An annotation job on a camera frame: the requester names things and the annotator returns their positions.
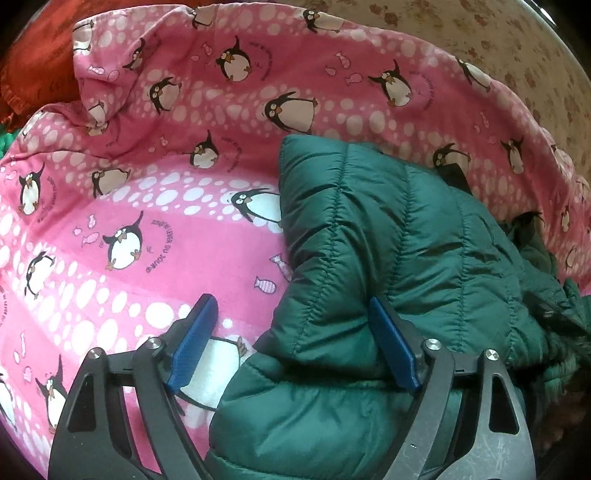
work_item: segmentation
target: jacket seam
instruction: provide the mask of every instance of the jacket seam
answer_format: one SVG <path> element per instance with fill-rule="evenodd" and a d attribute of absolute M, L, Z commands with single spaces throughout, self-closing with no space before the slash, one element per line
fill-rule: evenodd
<path fill-rule="evenodd" d="M 324 264 L 324 268 L 322 271 L 322 277 L 319 279 L 319 282 L 318 282 L 318 285 L 320 286 L 321 290 L 318 292 L 318 294 L 315 296 L 315 298 L 313 300 L 310 299 L 307 302 L 305 312 L 302 314 L 302 318 L 305 320 L 302 323 L 300 333 L 299 333 L 298 338 L 295 341 L 294 347 L 291 351 L 292 355 L 295 355 L 296 352 L 299 350 L 302 338 L 306 334 L 307 327 L 310 325 L 311 320 L 314 319 L 318 315 L 318 312 L 321 309 L 320 302 L 323 300 L 323 297 L 326 296 L 326 292 L 328 291 L 328 285 L 326 283 L 327 283 L 329 274 L 333 271 L 333 268 L 331 268 L 331 267 L 333 265 L 333 260 L 334 260 L 335 254 L 336 254 L 335 240 L 336 240 L 336 229 L 337 229 L 337 217 L 338 217 L 338 213 L 339 213 L 340 198 L 342 195 L 342 187 L 343 187 L 342 184 L 343 184 L 343 178 L 345 176 L 345 168 L 347 166 L 347 160 L 349 159 L 349 147 L 350 147 L 350 144 L 347 143 L 346 147 L 345 147 L 345 152 L 343 154 L 343 160 L 342 160 L 341 165 L 339 167 L 339 175 L 338 175 L 337 181 L 336 181 L 335 198 L 333 199 L 332 205 L 330 207 L 332 217 L 331 217 L 330 226 L 329 226 L 329 231 L 330 231 L 329 254 L 324 259 L 322 257 L 320 258 L 320 262 Z"/>

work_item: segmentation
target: metal screw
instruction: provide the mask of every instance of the metal screw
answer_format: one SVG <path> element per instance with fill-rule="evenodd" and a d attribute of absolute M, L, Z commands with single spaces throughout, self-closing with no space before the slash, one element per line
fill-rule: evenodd
<path fill-rule="evenodd" d="M 97 347 L 90 349 L 90 352 L 88 352 L 88 358 L 92 358 L 93 360 L 96 360 L 98 357 L 100 357 L 100 355 L 100 348 Z"/>
<path fill-rule="evenodd" d="M 147 343 L 150 350 L 156 350 L 162 345 L 162 340 L 160 340 L 160 337 L 152 337 L 148 338 Z"/>
<path fill-rule="evenodd" d="M 491 348 L 484 350 L 484 354 L 489 360 L 496 361 L 499 359 L 499 353 Z"/>
<path fill-rule="evenodd" d="M 441 349 L 441 342 L 436 338 L 428 338 L 425 340 L 425 346 L 429 350 L 440 350 Z"/>

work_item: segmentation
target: cartoon penguin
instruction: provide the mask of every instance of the cartoon penguin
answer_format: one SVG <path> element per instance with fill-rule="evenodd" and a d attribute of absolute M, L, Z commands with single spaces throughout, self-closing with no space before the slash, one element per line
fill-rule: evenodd
<path fill-rule="evenodd" d="M 475 67 L 470 63 L 466 63 L 465 61 L 460 60 L 457 57 L 456 60 L 460 64 L 460 67 L 462 67 L 462 71 L 468 79 L 468 82 L 470 82 L 470 85 L 472 85 L 472 81 L 474 81 L 478 85 L 483 87 L 487 92 L 491 91 L 492 79 L 486 73 L 484 73 L 478 67 Z"/>
<path fill-rule="evenodd" d="M 470 154 L 452 148 L 454 145 L 455 143 L 448 143 L 444 147 L 435 150 L 433 153 L 433 165 L 442 167 L 443 165 L 457 163 L 465 175 L 468 172 L 468 166 L 472 159 Z"/>
<path fill-rule="evenodd" d="M 309 134 L 314 122 L 316 98 L 291 98 L 295 92 L 287 92 L 267 102 L 265 116 L 276 126 L 288 132 L 290 130 Z"/>
<path fill-rule="evenodd" d="M 181 82 L 172 83 L 172 79 L 173 77 L 166 77 L 150 87 L 150 101 L 156 107 L 159 115 L 161 111 L 170 111 L 181 92 L 183 84 Z"/>
<path fill-rule="evenodd" d="M 219 151 L 213 144 L 212 133 L 207 130 L 207 138 L 195 145 L 189 163 L 197 168 L 211 168 L 216 164 L 218 157 Z"/>
<path fill-rule="evenodd" d="M 14 416 L 12 405 L 12 391 L 6 385 L 3 375 L 0 373 L 0 413 L 13 428 L 17 428 L 17 420 Z"/>
<path fill-rule="evenodd" d="M 146 45 L 146 41 L 140 37 L 139 38 L 140 45 L 138 48 L 134 50 L 131 54 L 131 61 L 127 65 L 123 65 L 124 69 L 131 70 L 132 72 L 139 68 L 142 65 L 144 59 L 142 58 L 142 52 L 144 51 L 144 47 Z"/>
<path fill-rule="evenodd" d="M 92 29 L 95 27 L 95 21 L 90 20 L 82 25 L 77 25 L 72 31 L 74 51 L 90 51 L 90 42 L 92 42 Z"/>
<path fill-rule="evenodd" d="M 64 369 L 61 364 L 61 355 L 59 356 L 57 373 L 49 377 L 45 384 L 39 382 L 38 378 L 35 378 L 35 382 L 37 382 L 39 390 L 41 390 L 41 393 L 45 397 L 49 432 L 53 434 L 56 432 L 57 424 L 60 421 L 61 411 L 64 409 L 66 398 L 68 396 L 68 392 L 63 385 Z"/>
<path fill-rule="evenodd" d="M 342 18 L 333 17 L 332 15 L 312 9 L 304 10 L 302 15 L 306 21 L 306 27 L 314 33 L 318 33 L 318 30 L 332 30 L 333 32 L 339 33 L 343 27 L 343 23 L 345 23 Z"/>
<path fill-rule="evenodd" d="M 24 295 L 27 296 L 27 290 L 33 294 L 35 300 L 43 288 L 43 283 L 51 273 L 51 268 L 56 262 L 55 258 L 49 257 L 46 251 L 40 252 L 27 267 L 27 284 L 25 285 Z"/>
<path fill-rule="evenodd" d="M 570 227 L 570 213 L 569 213 L 569 204 L 566 204 L 566 208 L 560 217 L 560 226 L 562 227 L 563 232 L 568 232 Z"/>
<path fill-rule="evenodd" d="M 123 270 L 139 260 L 142 252 L 142 232 L 139 229 L 139 222 L 143 216 L 142 210 L 133 225 L 120 228 L 114 236 L 103 235 L 103 241 L 109 245 L 107 270 Z"/>
<path fill-rule="evenodd" d="M 280 225 L 279 194 L 267 192 L 266 190 L 252 189 L 237 192 L 230 201 L 249 222 L 253 222 L 252 217 L 255 217 Z"/>
<path fill-rule="evenodd" d="M 38 172 L 32 171 L 26 177 L 18 177 L 21 184 L 21 203 L 18 209 L 25 215 L 32 214 L 39 207 L 41 198 L 41 174 L 45 169 L 45 164 Z"/>
<path fill-rule="evenodd" d="M 248 348 L 242 337 L 236 341 L 211 337 L 191 381 L 178 396 L 192 405 L 215 411 L 228 383 L 247 357 Z"/>
<path fill-rule="evenodd" d="M 193 16 L 193 20 L 191 24 L 193 28 L 199 28 L 199 25 L 203 27 L 208 27 L 213 23 L 213 17 L 216 14 L 216 5 L 208 5 L 206 7 L 199 7 L 196 8 L 191 12 Z"/>
<path fill-rule="evenodd" d="M 523 143 L 523 138 L 521 137 L 519 141 L 511 138 L 507 143 L 501 141 L 501 145 L 507 151 L 507 158 L 509 159 L 511 169 L 517 175 L 523 173 L 523 161 L 521 160 L 521 144 Z"/>
<path fill-rule="evenodd" d="M 110 191 L 118 189 L 129 180 L 130 175 L 131 170 L 121 170 L 120 168 L 92 172 L 92 196 L 97 198 L 98 195 L 106 195 Z"/>
<path fill-rule="evenodd" d="M 386 70 L 379 77 L 370 77 L 372 82 L 379 83 L 389 106 L 404 106 L 410 102 L 413 90 L 406 79 L 400 75 L 400 67 L 394 59 L 394 70 Z"/>
<path fill-rule="evenodd" d="M 252 71 L 251 59 L 246 52 L 240 49 L 240 40 L 236 38 L 236 43 L 232 48 L 225 50 L 216 63 L 222 69 L 222 73 L 229 82 L 241 82 Z"/>

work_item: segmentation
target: green cloth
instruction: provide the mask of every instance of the green cloth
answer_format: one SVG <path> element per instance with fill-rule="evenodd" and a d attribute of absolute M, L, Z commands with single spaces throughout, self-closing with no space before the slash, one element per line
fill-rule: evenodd
<path fill-rule="evenodd" d="M 552 391 L 577 369 L 521 299 L 531 291 L 568 316 L 588 311 L 471 195 L 375 147 L 305 135 L 284 140 L 280 170 L 293 280 L 213 417 L 212 477 L 372 476 L 411 402 L 368 328 L 378 294 L 454 352 L 494 348 L 510 368 L 548 365 Z M 460 399 L 452 392 L 431 466 L 444 459 Z"/>

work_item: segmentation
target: beige patterned carpet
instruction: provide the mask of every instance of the beige patterned carpet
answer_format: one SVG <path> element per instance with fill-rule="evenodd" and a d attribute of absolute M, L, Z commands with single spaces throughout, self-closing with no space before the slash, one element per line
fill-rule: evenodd
<path fill-rule="evenodd" d="M 283 0 L 427 40 L 508 85 L 591 180 L 591 82 L 522 0 Z"/>

